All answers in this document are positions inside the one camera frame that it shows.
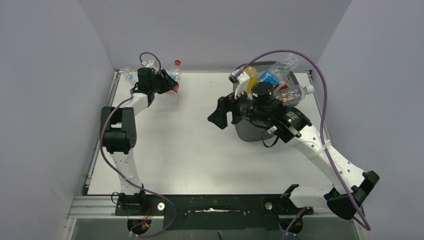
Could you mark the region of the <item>red cap bottle blue-red label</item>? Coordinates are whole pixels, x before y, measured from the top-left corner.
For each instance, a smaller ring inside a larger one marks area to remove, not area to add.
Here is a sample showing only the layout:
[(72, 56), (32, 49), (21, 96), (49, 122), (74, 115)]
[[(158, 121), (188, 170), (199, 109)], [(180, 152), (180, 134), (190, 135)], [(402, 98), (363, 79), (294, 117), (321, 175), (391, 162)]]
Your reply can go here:
[(168, 73), (170, 78), (176, 83), (176, 86), (174, 86), (171, 90), (169, 90), (166, 94), (171, 97), (176, 97), (179, 92), (180, 87), (180, 81), (181, 81), (181, 61), (179, 59), (176, 59), (173, 63), (172, 71)]

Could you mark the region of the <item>clear bottle white blue label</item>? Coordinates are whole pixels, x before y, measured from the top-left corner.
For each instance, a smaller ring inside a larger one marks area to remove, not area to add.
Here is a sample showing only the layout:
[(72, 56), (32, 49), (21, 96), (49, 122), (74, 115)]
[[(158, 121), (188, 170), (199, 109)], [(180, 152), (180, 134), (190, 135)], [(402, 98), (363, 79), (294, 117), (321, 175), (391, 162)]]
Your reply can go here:
[(138, 82), (138, 70), (132, 68), (124, 68), (122, 70), (121, 75), (131, 84), (135, 84)]

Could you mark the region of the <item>grey mesh waste bin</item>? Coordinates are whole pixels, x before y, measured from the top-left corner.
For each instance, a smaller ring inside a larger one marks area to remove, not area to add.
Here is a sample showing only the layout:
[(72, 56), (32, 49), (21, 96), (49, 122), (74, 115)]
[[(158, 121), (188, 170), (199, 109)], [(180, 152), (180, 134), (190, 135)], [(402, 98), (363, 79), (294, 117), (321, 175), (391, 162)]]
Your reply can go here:
[[(258, 61), (250, 64), (244, 71), (251, 77), (251, 81), (247, 87), (248, 96), (251, 98), (252, 86), (259, 82), (259, 78), (263, 73), (268, 71), (274, 64), (279, 64), (282, 67), (286, 67), (286, 63), (279, 63), (277, 61)], [(291, 88), (299, 85), (298, 79), (292, 70), (286, 71), (286, 84), (283, 87), (277, 87), (277, 90), (282, 88)], [(248, 120), (243, 119), (234, 126), (237, 136), (245, 142), (257, 142), (261, 140), (261, 134), (263, 129), (250, 123)]]

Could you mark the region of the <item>yellow juice bottle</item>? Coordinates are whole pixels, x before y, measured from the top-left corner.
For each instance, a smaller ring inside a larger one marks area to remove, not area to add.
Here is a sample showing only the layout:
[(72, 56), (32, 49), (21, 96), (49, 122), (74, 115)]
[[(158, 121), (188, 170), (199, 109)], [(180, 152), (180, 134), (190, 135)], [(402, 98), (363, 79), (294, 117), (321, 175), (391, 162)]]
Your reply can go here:
[(258, 82), (257, 80), (257, 69), (253, 66), (248, 66), (244, 70), (250, 77), (246, 93), (249, 99), (252, 99), (252, 87)]

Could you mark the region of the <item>clear crushed bottle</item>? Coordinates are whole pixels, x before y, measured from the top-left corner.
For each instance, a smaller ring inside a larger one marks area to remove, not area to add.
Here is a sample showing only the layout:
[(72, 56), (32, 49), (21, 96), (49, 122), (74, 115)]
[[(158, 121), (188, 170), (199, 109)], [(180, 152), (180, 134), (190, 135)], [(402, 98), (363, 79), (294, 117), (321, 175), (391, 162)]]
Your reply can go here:
[(312, 85), (295, 85), (289, 88), (280, 89), (274, 93), (277, 100), (286, 107), (294, 107), (300, 103), (307, 95), (313, 94), (315, 89)]

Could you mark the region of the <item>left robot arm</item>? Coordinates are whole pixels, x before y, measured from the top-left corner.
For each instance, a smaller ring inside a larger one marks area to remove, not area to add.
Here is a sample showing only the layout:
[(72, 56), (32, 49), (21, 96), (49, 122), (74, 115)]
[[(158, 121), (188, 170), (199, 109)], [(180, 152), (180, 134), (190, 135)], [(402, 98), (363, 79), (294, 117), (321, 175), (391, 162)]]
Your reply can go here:
[(119, 177), (120, 192), (117, 206), (125, 209), (148, 208), (146, 190), (139, 177), (134, 157), (137, 143), (136, 115), (150, 107), (156, 95), (178, 87), (165, 69), (142, 67), (137, 71), (137, 82), (129, 90), (129, 97), (117, 106), (101, 109), (100, 153)]

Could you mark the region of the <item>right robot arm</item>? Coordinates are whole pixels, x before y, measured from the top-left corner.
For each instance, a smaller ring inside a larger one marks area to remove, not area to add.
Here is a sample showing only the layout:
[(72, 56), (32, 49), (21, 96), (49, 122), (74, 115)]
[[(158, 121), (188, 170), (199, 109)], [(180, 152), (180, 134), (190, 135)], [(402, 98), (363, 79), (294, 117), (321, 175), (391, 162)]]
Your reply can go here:
[(364, 171), (347, 160), (329, 140), (321, 141), (310, 119), (275, 98), (268, 82), (255, 84), (252, 98), (246, 93), (220, 97), (207, 120), (223, 130), (228, 126), (228, 112), (232, 124), (247, 120), (298, 150), (330, 181), (326, 186), (292, 184), (282, 194), (281, 207), (286, 213), (304, 207), (326, 208), (344, 220), (351, 220), (380, 179), (376, 172)]

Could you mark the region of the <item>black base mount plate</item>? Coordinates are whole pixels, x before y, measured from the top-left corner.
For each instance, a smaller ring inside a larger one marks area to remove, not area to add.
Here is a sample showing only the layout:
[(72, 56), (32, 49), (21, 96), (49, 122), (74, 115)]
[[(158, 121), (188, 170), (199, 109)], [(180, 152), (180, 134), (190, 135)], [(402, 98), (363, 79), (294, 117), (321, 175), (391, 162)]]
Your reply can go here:
[(299, 214), (290, 229), (303, 228), (303, 216), (312, 208), (295, 207), (283, 194), (155, 195), (119, 194), (113, 200), (115, 215), (127, 217), (127, 227), (137, 234), (145, 233), (153, 219), (163, 221), (168, 231), (245, 230), (277, 231), (290, 226), (290, 216)]

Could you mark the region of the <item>aluminium frame rail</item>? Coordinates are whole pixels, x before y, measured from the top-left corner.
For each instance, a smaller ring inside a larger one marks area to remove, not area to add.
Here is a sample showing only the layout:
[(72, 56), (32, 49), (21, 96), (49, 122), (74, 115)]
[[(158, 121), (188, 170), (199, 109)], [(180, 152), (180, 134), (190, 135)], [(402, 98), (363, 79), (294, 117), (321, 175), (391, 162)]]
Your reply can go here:
[(369, 234), (353, 221), (343, 220), (324, 208), (302, 217), (302, 229), (290, 229), (297, 220), (279, 230), (166, 230), (163, 220), (153, 219), (145, 233), (127, 226), (128, 217), (115, 215), (117, 194), (84, 195), (73, 199), (64, 240), (367, 240)]

